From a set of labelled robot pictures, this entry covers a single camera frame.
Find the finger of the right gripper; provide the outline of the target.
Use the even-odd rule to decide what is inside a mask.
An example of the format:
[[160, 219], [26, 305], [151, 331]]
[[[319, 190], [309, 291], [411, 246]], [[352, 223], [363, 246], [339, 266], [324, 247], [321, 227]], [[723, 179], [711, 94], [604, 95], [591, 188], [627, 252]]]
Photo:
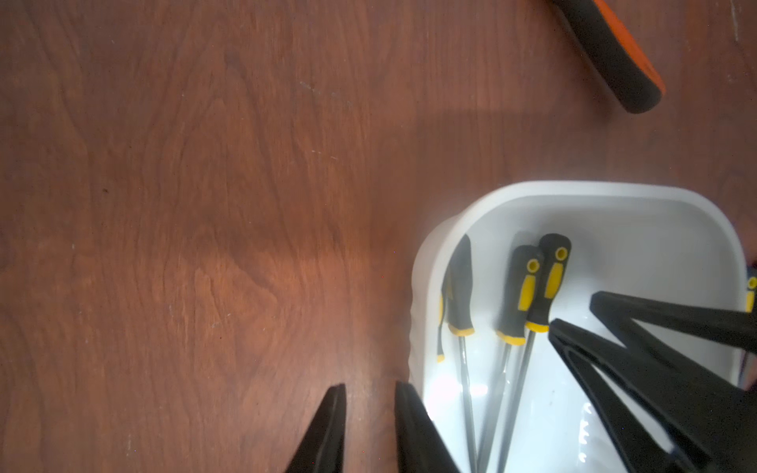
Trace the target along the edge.
[[604, 371], [621, 372], [638, 362], [645, 368], [659, 366], [686, 378], [715, 376], [652, 336], [641, 326], [643, 322], [750, 354], [756, 352], [756, 320], [743, 311], [678, 305], [607, 291], [593, 294], [589, 308], [626, 347], [624, 354], [597, 353], [595, 364]]
[[756, 394], [676, 370], [567, 321], [548, 339], [630, 472], [753, 472]]

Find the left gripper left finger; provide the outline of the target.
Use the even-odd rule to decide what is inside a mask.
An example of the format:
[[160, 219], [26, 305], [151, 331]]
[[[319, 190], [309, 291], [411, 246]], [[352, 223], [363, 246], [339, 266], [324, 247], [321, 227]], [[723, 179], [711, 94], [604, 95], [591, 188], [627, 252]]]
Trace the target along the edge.
[[346, 434], [346, 386], [335, 384], [323, 396], [286, 472], [342, 472]]

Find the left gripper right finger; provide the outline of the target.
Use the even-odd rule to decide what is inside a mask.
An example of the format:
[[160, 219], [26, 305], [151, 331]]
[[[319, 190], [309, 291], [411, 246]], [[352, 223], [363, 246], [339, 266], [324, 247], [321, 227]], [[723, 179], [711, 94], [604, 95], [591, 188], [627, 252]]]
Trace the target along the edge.
[[459, 472], [416, 389], [397, 382], [394, 417], [399, 472]]

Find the white plastic storage box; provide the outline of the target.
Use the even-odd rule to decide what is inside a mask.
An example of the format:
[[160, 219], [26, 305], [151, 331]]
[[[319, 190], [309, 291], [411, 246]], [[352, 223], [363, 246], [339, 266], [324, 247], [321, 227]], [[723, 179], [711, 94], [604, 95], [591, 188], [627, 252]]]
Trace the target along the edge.
[[[440, 328], [440, 297], [459, 240], [472, 249], [473, 335], [465, 337], [475, 436], [481, 447], [491, 389], [504, 354], [495, 327], [511, 255], [557, 233], [572, 242], [566, 280], [550, 311], [618, 343], [589, 311], [598, 291], [695, 307], [743, 311], [747, 262], [733, 226], [701, 195], [675, 187], [593, 181], [530, 181], [480, 198], [439, 224], [412, 271], [409, 382], [459, 472], [470, 472], [459, 341]], [[643, 324], [732, 384], [742, 352]], [[585, 392], [545, 335], [536, 335], [506, 472], [626, 472]]]

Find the yellow black file one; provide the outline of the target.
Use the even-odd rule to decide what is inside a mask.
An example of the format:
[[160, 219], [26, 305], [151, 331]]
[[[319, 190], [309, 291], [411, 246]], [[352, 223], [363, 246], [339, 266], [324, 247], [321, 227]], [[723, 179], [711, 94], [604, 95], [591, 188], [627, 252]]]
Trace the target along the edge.
[[459, 341], [459, 368], [461, 368], [461, 391], [463, 419], [471, 472], [477, 472], [477, 443], [471, 395], [469, 364], [466, 348], [467, 337], [475, 333], [470, 304], [473, 287], [472, 249], [469, 236], [464, 235], [457, 244], [443, 285], [444, 306], [447, 310], [447, 326]]

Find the yellow black file two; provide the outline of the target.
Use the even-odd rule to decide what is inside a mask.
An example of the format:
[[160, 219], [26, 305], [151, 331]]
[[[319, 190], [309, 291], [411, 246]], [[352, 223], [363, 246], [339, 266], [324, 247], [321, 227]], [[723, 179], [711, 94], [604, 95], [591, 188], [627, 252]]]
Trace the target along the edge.
[[526, 344], [526, 318], [535, 297], [535, 290], [541, 266], [543, 252], [538, 246], [524, 244], [517, 246], [510, 258], [505, 279], [504, 297], [499, 311], [495, 331], [503, 343], [504, 352], [489, 390], [489, 400], [485, 411], [481, 445], [477, 458], [479, 472], [486, 472], [494, 445], [497, 422], [508, 379], [508, 363], [513, 349]]

